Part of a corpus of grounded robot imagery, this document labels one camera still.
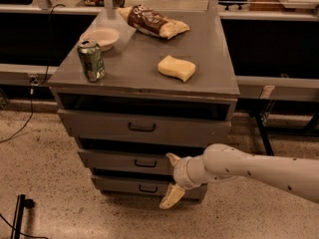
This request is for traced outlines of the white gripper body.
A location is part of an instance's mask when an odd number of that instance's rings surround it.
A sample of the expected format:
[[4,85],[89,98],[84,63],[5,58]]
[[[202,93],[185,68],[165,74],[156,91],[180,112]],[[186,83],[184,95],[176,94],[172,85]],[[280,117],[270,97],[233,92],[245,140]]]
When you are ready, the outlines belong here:
[[173,178],[185,190],[200,187],[210,181],[210,175],[200,157],[179,158],[173,165]]

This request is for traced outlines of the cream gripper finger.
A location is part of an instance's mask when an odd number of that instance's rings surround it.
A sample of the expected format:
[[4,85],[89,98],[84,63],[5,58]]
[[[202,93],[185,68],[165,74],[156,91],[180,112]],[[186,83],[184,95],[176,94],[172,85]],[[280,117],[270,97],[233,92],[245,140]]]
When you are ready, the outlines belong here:
[[178,184],[170,184],[164,198],[159,204],[160,209],[169,209],[177,204],[184,196],[185,189]]
[[165,156],[169,159],[169,162],[172,166],[176,166],[180,161],[180,157],[171,152],[168,152]]

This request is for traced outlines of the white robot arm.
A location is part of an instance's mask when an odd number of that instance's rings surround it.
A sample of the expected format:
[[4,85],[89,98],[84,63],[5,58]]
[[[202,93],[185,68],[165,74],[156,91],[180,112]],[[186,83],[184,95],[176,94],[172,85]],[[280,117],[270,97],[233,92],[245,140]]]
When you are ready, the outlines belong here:
[[317,159],[250,154],[221,143],[210,145],[195,157],[179,157],[171,152],[166,157],[173,167],[174,184],[168,186],[160,209],[173,207],[187,190],[235,176],[251,178],[319,202]]

